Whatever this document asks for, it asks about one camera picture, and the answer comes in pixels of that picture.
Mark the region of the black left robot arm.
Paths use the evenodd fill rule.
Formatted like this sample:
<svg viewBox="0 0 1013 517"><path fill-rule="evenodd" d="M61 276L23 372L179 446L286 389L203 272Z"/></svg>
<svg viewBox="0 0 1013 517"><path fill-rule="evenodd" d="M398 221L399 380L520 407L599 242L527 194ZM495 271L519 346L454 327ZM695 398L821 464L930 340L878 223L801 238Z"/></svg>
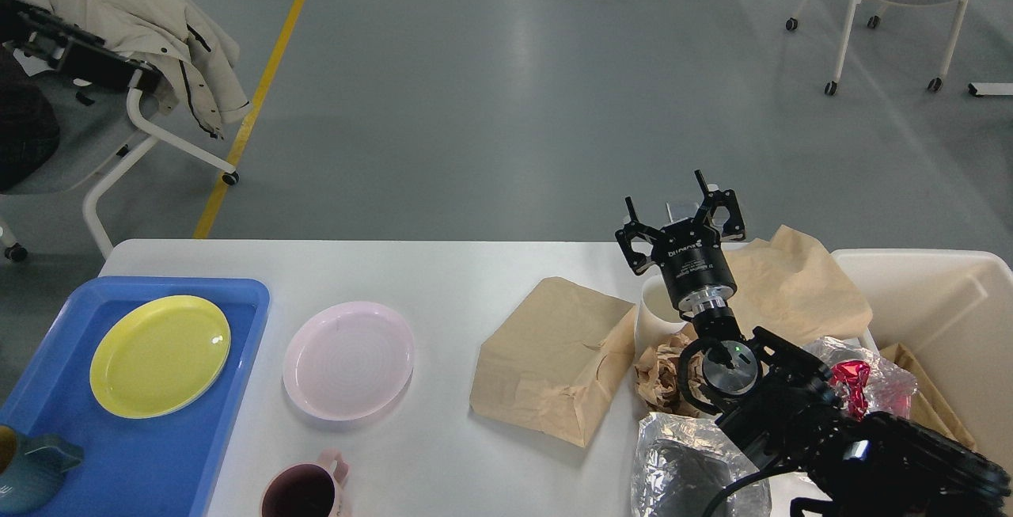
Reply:
<svg viewBox="0 0 1013 517"><path fill-rule="evenodd" d="M101 36L22 0L1 0L1 41L55 72L109 90L152 93L163 79L149 63L119 55Z"/></svg>

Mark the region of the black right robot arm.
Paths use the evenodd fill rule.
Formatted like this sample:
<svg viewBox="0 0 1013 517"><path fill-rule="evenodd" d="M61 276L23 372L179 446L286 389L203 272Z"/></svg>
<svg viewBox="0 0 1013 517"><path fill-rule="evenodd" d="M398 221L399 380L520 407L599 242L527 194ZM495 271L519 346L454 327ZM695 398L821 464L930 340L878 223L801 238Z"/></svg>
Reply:
<svg viewBox="0 0 1013 517"><path fill-rule="evenodd" d="M655 228L626 197L628 221L615 237L634 274L661 269L670 304L697 337L681 351L677 388L755 463L709 500L703 515L741 489L805 473L826 500L797 496L792 516L1000 516L1011 495L1002 466L922 424L887 412L854 416L833 389L832 370L764 327L746 339L730 300L737 283L724 239L745 238L737 193L702 192L696 213Z"/></svg>

